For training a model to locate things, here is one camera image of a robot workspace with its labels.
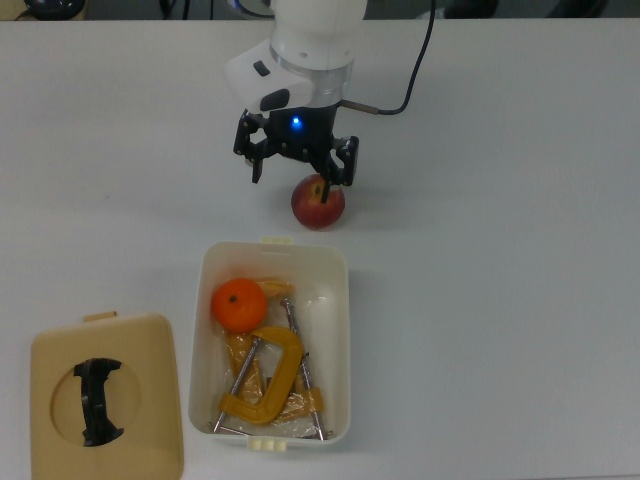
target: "red apple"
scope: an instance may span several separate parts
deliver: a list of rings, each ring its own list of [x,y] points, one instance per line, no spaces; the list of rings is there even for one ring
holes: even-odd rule
[[[310,230],[327,228],[344,212],[344,192],[340,187],[332,188],[327,203],[322,203],[324,179],[319,174],[302,180],[291,195],[291,209],[298,221]]]

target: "orange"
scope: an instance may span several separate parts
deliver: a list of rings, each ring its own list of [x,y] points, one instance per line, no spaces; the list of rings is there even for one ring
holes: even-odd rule
[[[267,316],[267,297],[257,282],[235,278],[213,292],[211,313],[225,330],[249,333]]]

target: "white plastic box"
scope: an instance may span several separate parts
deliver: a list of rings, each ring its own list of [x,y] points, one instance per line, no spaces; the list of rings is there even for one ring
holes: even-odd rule
[[[224,332],[210,313],[211,295],[223,282],[236,277],[276,277],[296,287],[300,334],[309,353],[314,386],[322,390],[321,413],[329,439],[293,438],[290,426],[259,427],[245,437],[213,434],[218,402],[229,392],[233,377]],[[277,302],[269,317],[282,322],[286,316]],[[351,414],[349,292],[346,261],[330,247],[283,244],[220,243],[205,254],[198,294],[189,395],[189,418],[195,428],[225,442],[246,443],[255,450],[285,450],[288,446],[321,446],[339,441],[347,433]],[[300,419],[296,422],[311,419]]]

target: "white table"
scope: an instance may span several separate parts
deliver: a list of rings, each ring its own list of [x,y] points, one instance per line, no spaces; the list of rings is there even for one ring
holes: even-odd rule
[[[310,168],[231,152],[225,61],[267,23],[0,25],[0,459],[29,477],[29,348],[84,314],[174,329],[184,479],[640,473],[640,22],[438,23],[361,139],[339,228],[289,209]],[[426,23],[368,23],[351,98],[400,103]],[[292,236],[350,267],[353,412],[327,451],[251,454],[186,414],[198,270]]]

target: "beige lid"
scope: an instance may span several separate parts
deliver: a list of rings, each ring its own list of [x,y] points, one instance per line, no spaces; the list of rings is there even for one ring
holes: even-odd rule
[[[182,476],[171,326],[155,314],[111,317],[87,318],[92,321],[41,333],[33,341],[34,480]],[[92,394],[83,398],[81,392]],[[85,446],[94,442],[98,446]]]

